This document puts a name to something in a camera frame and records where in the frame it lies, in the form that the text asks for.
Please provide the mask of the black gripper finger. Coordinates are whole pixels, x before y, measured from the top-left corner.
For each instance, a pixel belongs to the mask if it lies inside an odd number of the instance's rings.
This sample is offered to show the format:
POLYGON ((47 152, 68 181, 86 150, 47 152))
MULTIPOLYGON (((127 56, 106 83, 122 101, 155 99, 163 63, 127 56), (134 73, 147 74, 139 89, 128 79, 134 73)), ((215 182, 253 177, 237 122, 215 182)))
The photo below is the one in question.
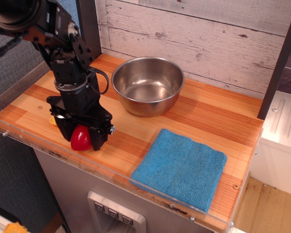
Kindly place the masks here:
POLYGON ((55 115, 54 118, 64 139, 71 141, 72 134, 77 125, 75 119, 73 117, 64 117, 62 115, 55 115))
POLYGON ((88 128, 91 144, 94 151, 100 150, 103 144, 108 141, 108 132, 104 129, 99 129, 90 126, 88 128))

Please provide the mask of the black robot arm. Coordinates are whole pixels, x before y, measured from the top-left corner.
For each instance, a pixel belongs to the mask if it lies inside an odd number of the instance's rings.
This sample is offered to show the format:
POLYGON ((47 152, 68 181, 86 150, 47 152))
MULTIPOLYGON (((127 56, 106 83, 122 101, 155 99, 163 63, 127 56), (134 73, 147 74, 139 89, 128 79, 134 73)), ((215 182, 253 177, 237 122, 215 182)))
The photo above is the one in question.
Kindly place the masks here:
POLYGON ((99 150, 114 132, 112 115, 99 103, 101 70, 90 66, 92 50, 71 15, 54 0, 0 0, 0 34, 11 37, 0 57, 22 40, 32 42, 55 76, 60 95, 47 102, 63 137, 72 142, 84 127, 90 146, 99 150))

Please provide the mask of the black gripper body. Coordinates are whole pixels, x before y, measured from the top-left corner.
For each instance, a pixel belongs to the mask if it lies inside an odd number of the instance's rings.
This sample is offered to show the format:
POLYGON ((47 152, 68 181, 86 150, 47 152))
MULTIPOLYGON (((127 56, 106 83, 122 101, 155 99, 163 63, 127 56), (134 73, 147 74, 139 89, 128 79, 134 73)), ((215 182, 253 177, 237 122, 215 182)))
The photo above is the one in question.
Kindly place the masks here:
POLYGON ((90 72, 84 77, 84 81, 74 84, 54 81, 60 96, 47 98, 51 105, 51 114, 73 117, 77 124, 104 129, 108 134, 112 134, 115 131, 114 125, 111 124, 112 115, 99 103, 100 96, 106 91, 100 92, 95 72, 90 72))

